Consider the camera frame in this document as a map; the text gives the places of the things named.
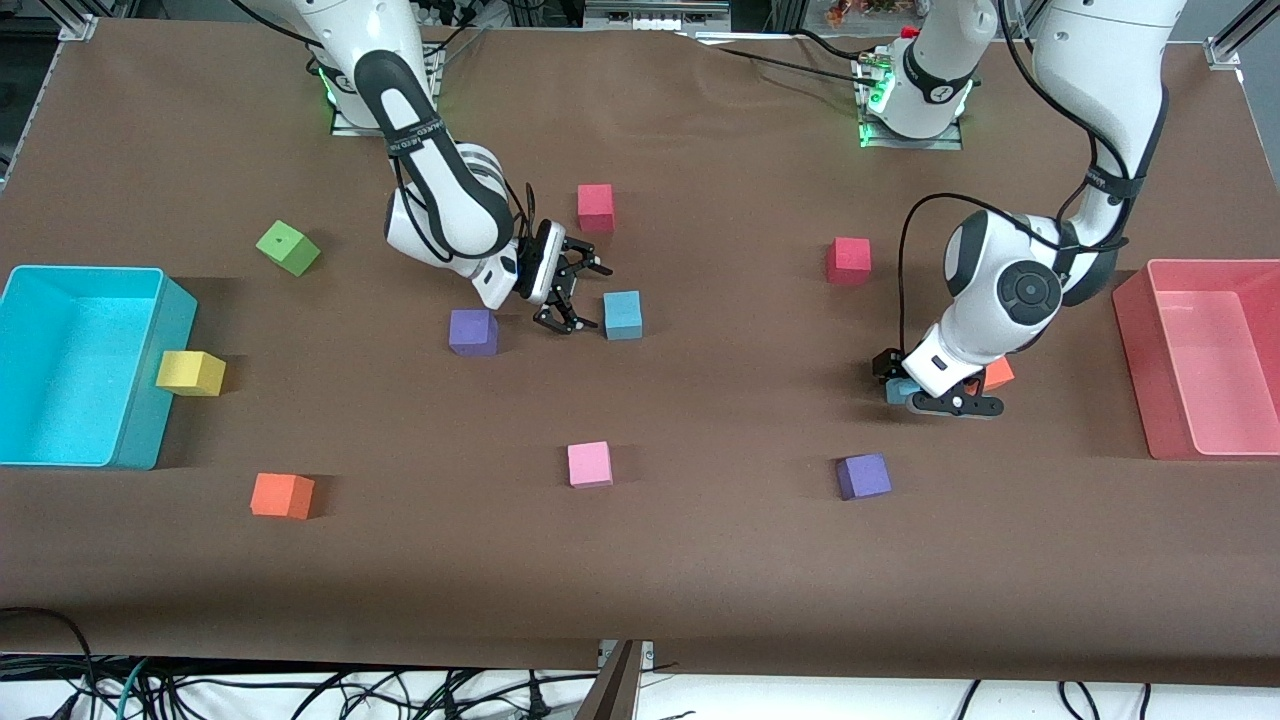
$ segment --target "green led light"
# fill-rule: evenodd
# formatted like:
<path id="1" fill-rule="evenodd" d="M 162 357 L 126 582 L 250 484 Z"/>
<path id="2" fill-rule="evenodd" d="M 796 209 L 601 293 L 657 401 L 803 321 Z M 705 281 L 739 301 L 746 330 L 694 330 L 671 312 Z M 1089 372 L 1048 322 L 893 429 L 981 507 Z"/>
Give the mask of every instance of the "green led light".
<path id="1" fill-rule="evenodd" d="M 334 100 L 334 97 L 333 97 L 333 87 L 329 86 L 329 78 L 324 77 L 324 73 L 320 73 L 320 82 L 324 83 L 324 95 L 325 95 L 325 99 L 329 100 L 330 105 L 333 105 L 334 108 L 337 108 L 338 106 L 338 101 Z"/>

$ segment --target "pink cube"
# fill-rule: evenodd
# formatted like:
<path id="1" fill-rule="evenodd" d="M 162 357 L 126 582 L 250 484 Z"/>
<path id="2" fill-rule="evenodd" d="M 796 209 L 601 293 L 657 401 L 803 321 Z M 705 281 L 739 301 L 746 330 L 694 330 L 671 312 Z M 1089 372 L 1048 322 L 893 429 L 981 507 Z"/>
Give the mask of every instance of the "pink cube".
<path id="1" fill-rule="evenodd" d="M 577 227 L 582 232 L 613 232 L 613 186 L 577 186 Z"/>
<path id="2" fill-rule="evenodd" d="M 576 488 L 612 486 L 609 443 L 588 442 L 568 446 L 568 484 Z"/>
<path id="3" fill-rule="evenodd" d="M 872 274 L 872 242 L 865 237 L 837 237 L 827 250 L 827 282 L 863 284 Z"/>

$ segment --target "pink bin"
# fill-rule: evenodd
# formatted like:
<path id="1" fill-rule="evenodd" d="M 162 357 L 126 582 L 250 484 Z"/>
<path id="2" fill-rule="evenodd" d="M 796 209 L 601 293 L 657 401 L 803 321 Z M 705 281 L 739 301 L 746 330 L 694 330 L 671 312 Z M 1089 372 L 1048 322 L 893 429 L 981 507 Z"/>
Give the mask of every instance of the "pink bin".
<path id="1" fill-rule="evenodd" d="M 1152 260 L 1112 299 L 1152 457 L 1280 457 L 1280 260 Z"/>

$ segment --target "green cube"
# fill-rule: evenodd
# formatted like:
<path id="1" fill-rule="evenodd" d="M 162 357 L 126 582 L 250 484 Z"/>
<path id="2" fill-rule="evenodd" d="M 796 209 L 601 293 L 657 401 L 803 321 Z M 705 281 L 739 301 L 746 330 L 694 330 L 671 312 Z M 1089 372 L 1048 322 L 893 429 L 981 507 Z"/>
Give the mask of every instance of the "green cube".
<path id="1" fill-rule="evenodd" d="M 257 241 L 257 249 L 273 263 L 293 273 L 293 277 L 307 272 L 311 263 L 320 256 L 320 249 L 307 240 L 307 236 L 280 220 L 275 220 L 271 229 Z"/>

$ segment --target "blue bin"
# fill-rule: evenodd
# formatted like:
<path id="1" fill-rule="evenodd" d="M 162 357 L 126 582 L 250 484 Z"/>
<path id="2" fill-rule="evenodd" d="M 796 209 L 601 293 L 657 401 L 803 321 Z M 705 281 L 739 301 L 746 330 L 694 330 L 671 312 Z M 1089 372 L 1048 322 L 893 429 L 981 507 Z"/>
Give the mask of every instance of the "blue bin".
<path id="1" fill-rule="evenodd" d="M 196 299 L 156 268 L 22 265 L 0 297 L 0 465 L 150 470 Z"/>

